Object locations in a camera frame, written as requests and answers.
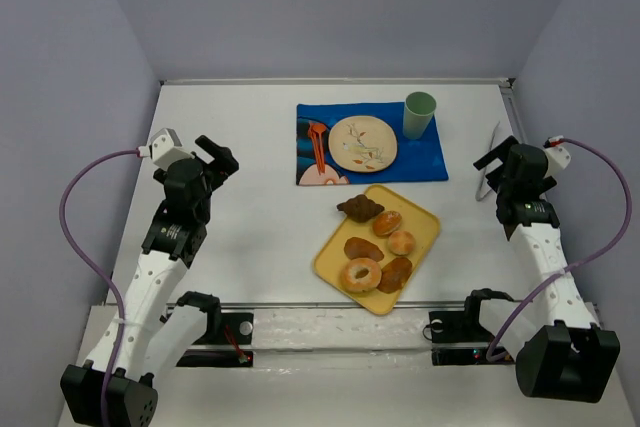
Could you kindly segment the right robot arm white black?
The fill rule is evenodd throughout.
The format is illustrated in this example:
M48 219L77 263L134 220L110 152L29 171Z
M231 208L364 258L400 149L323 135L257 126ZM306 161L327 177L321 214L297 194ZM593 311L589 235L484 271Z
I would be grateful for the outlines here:
M619 229L586 258L567 262L559 218L543 196L556 186L555 174L569 165L570 142L557 136L535 147L510 136L475 162L478 170L500 163L485 179L496 194L497 220L534 288L521 301L488 288L472 291L465 300L463 324L491 335L488 362L512 357L525 396L597 403L614 370L620 342L615 332L598 325L572 273L607 253L626 230Z

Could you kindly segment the silver metal tongs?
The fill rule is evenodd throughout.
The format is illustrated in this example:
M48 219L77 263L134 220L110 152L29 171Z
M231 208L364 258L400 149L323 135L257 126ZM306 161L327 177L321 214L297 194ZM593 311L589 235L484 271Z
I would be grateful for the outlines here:
M491 138L490 138L490 141L489 141L489 146L488 146L488 150L489 151L491 151L494 148L494 142L496 140L496 136L497 136L497 133L499 131L499 128L500 128L500 122L498 122L493 128L493 131L492 131L492 134L491 134ZM486 165L483 168L483 170L481 171L481 175L480 175L480 178L479 178L479 184L478 184L478 187L476 189L475 196L474 196L476 202L483 202L484 199L490 194L489 190L484 191L484 185L486 184L487 168L488 168L488 165Z

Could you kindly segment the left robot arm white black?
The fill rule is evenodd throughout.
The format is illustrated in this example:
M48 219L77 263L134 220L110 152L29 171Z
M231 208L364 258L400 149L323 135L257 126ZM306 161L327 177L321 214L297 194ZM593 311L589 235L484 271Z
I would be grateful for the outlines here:
M82 364L70 364L60 380L73 420L84 426L147 426L158 387L183 354L222 323L220 301L188 291L171 314L168 298L189 272L207 236L211 197L239 169L231 150L199 136L204 161L187 151L172 129L162 129L133 155L155 165L164 190L141 245L134 276L120 292L108 275L117 311Z

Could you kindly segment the sesame glazed bun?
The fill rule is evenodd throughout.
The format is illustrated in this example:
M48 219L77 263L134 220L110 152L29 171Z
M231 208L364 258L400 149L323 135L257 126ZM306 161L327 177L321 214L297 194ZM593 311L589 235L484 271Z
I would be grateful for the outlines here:
M397 211L384 211L373 221L372 230L377 237L387 237L402 225L403 217Z

